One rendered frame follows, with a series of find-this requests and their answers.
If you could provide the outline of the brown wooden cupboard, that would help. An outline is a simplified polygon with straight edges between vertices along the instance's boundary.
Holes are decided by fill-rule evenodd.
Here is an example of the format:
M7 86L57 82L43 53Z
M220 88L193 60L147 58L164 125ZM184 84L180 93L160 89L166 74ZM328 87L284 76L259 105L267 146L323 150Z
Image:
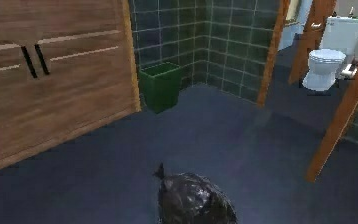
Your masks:
M140 109L127 0L0 0L0 169Z

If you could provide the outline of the green bin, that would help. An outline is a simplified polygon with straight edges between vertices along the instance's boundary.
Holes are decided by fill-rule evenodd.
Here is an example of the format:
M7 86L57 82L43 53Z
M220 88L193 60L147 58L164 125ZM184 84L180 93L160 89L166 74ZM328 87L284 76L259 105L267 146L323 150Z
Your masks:
M139 84L147 107L161 113L175 106L181 85L182 68L165 62L139 71Z

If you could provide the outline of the black rubbish bag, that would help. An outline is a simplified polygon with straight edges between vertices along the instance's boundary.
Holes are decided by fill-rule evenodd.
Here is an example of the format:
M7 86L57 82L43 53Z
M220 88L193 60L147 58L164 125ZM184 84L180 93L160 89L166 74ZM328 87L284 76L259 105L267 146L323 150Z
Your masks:
M167 174L163 162L153 176L160 181L159 224L238 224L231 200L206 176Z

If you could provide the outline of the white toilet paper roll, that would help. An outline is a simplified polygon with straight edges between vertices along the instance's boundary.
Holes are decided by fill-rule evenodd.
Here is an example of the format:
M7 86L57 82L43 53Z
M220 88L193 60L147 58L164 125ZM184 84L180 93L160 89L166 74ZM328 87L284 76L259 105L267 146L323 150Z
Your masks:
M344 77L353 77L357 71L357 66L355 64L348 64L341 72L341 75Z

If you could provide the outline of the brown wooden door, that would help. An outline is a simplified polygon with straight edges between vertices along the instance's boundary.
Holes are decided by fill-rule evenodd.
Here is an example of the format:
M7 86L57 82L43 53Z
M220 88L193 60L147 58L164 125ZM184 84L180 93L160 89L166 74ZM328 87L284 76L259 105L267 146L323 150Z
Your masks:
M308 58L312 50L320 46L322 36L326 27L327 18L335 9L337 0L313 0L303 33L298 42L297 52L293 60L288 83L293 84L304 78L308 71ZM322 23L320 29L311 29L311 24Z

